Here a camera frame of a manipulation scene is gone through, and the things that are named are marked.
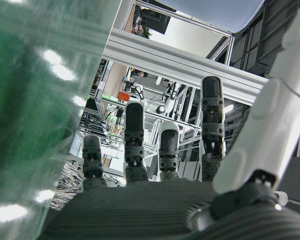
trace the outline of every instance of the white beam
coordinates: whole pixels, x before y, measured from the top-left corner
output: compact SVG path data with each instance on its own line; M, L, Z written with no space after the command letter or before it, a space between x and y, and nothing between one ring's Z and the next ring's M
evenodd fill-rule
M116 28L112 29L103 58L198 89L204 77L217 76L222 80L225 98L250 106L268 81Z

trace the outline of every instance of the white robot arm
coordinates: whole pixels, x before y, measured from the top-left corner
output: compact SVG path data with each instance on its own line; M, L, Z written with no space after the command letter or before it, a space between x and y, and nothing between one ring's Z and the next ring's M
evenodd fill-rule
M161 105L161 106L157 107L157 109L156 109L157 114L164 114L164 113L168 114L173 110L175 102L176 102L176 96L177 96L177 93L178 93L178 90L180 87L181 87L180 83L178 83L178 82L173 83L172 94L166 100L164 106Z
M282 40L269 81L213 179L219 193L259 179L276 189L300 134L300 9Z

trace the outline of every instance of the orange box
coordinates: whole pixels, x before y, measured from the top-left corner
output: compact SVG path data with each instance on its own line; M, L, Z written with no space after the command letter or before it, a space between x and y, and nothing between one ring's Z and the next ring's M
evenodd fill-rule
M129 99L130 99L130 94L129 94L129 93L126 93L126 92L123 92L123 91L121 91L121 92L119 92L118 99L128 102L128 101L129 101Z

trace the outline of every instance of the person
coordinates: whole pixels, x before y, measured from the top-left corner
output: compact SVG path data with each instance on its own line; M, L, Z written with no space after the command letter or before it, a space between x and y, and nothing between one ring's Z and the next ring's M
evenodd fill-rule
M148 73L141 71L141 70L134 69L131 71L131 76L138 76L138 77L146 78L148 76Z

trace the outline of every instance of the green plant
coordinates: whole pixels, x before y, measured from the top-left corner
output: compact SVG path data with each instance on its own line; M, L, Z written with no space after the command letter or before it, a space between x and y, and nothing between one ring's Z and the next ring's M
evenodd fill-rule
M149 32L149 28L148 27L143 28L143 33L142 33L141 37L144 37L146 39L150 39L151 35L152 34Z

